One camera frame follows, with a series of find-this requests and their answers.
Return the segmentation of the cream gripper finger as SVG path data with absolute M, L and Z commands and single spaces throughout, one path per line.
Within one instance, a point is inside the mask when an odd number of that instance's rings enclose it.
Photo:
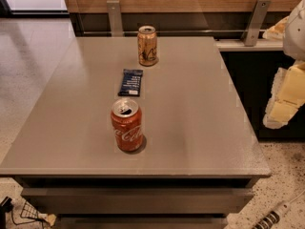
M 288 70 L 279 68 L 274 75 L 263 124 L 269 129 L 287 125 L 305 104 L 305 62 L 296 61 Z
M 275 25 L 265 30 L 262 37 L 267 40 L 283 40 L 288 16 L 278 21 Z

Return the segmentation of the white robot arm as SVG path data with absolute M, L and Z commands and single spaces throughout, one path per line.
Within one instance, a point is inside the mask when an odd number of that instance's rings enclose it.
M 263 37 L 281 40 L 284 53 L 295 61 L 293 66 L 279 68 L 274 75 L 271 98 L 263 117 L 265 127 L 280 129 L 305 104 L 305 0 L 289 16 L 267 29 Z

